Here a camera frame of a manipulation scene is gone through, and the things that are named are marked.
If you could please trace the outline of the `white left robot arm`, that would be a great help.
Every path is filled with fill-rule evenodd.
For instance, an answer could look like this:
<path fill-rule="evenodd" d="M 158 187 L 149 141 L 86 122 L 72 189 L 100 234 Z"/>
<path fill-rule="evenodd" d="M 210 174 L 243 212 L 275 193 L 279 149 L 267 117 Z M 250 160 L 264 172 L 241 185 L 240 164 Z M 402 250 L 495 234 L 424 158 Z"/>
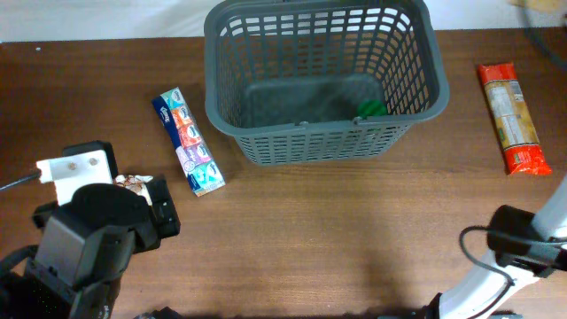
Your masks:
<path fill-rule="evenodd" d="M 104 141 L 68 146 L 36 167 L 57 199 L 33 213 L 41 242 L 1 260 L 1 316 L 109 318 L 131 257 L 180 232 L 167 182 L 120 175 Z"/>

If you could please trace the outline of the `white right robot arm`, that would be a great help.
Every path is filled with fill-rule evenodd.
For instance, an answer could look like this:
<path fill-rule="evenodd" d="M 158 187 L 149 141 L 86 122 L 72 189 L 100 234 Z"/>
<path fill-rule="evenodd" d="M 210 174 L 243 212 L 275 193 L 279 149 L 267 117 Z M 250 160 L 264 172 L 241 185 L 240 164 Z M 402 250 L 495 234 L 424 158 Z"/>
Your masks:
<path fill-rule="evenodd" d="M 488 250 L 481 258 L 465 245 L 473 231 L 486 233 Z M 500 206 L 488 225 L 462 230 L 458 243 L 473 268 L 459 284 L 436 296 L 427 317 L 492 318 L 515 293 L 566 270 L 566 182 L 537 213 Z"/>

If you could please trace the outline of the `green lidded jar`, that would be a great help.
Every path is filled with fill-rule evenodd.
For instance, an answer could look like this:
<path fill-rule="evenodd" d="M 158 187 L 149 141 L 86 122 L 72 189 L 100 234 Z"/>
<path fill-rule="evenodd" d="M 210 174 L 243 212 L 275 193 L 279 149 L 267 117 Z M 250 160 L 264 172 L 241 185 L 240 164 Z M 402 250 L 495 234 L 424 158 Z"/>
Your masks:
<path fill-rule="evenodd" d="M 368 117 L 386 116 L 388 114 L 387 106 L 380 100 L 366 100 L 357 108 L 357 116 L 362 119 Z"/>

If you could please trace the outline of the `grey plastic basket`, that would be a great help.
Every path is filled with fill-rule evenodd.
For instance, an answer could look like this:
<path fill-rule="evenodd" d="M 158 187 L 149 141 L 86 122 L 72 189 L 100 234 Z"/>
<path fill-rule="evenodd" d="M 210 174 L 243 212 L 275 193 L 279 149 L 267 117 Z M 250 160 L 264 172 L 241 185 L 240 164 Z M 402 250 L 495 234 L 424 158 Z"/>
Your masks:
<path fill-rule="evenodd" d="M 224 1 L 204 34 L 207 117 L 261 166 L 375 157 L 450 97 L 421 0 Z"/>

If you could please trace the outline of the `colourful tissue multipack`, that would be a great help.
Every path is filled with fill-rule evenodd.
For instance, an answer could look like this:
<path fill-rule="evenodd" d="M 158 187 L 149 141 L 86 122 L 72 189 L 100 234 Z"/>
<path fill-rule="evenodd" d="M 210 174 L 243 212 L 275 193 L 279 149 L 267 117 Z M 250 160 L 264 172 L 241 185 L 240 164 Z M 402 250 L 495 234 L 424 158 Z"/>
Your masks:
<path fill-rule="evenodd" d="M 169 135 L 192 192 L 200 197 L 223 187 L 221 170 L 180 89 L 164 92 L 151 103 Z"/>

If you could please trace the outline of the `brown white snack wrapper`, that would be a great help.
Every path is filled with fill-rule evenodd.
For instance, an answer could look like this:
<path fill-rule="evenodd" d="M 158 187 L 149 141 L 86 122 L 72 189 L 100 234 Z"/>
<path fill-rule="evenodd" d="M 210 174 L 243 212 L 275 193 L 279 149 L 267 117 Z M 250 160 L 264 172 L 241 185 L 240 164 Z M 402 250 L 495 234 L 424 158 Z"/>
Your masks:
<path fill-rule="evenodd" d="M 133 191 L 136 195 L 145 198 L 149 206 L 152 205 L 151 195 L 147 184 L 153 180 L 150 175 L 117 175 L 113 183 L 122 188 Z"/>

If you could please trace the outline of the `red spaghetti packet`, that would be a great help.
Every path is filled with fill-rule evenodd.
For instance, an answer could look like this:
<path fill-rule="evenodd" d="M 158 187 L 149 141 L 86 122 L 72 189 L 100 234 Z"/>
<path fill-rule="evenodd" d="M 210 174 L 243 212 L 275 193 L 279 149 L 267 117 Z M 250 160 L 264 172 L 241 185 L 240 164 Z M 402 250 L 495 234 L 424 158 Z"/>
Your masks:
<path fill-rule="evenodd" d="M 514 64 L 479 65 L 478 75 L 508 172 L 550 175 Z"/>

